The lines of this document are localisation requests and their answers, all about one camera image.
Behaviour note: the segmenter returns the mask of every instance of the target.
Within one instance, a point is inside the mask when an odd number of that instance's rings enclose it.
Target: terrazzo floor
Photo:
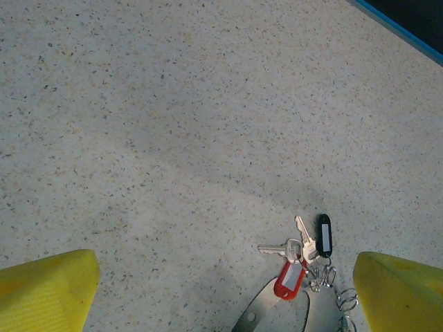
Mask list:
[[[2,1],[0,268],[93,249],[84,331],[230,331],[332,220],[443,267],[443,71],[344,0]],[[302,331],[307,301],[260,331]],[[369,331],[359,307],[359,331]]]

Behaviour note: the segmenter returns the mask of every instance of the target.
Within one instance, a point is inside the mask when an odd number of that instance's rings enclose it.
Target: black key tag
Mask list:
[[[332,255],[332,231],[331,219],[327,214],[320,214],[318,217],[317,250],[321,257],[328,258]]]

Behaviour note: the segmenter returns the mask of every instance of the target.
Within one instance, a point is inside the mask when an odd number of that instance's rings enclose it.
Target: key tag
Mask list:
[[[301,264],[291,264],[287,261],[274,284],[274,294],[286,301],[295,299],[306,271],[307,263],[304,259]]]

